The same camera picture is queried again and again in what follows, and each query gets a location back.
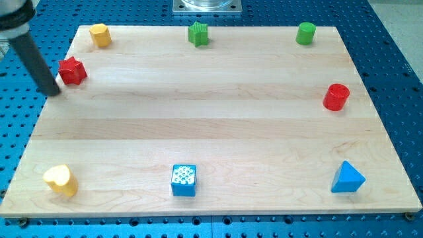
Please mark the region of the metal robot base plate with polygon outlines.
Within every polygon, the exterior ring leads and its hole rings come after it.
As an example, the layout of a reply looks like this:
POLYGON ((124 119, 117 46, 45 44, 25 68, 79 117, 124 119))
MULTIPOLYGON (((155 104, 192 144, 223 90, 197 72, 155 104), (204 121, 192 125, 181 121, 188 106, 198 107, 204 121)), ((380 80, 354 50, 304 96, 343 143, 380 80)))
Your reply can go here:
POLYGON ((173 0, 174 13, 241 13, 241 0, 173 0))

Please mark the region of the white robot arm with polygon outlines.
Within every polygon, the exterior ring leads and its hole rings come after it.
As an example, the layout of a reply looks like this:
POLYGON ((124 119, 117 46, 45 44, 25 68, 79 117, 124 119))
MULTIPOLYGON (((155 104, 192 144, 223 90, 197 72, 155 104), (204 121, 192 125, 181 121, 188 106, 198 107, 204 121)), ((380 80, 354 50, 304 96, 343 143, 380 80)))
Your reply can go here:
POLYGON ((35 14, 33 0, 1 0, 1 39, 28 33, 29 21, 35 14))

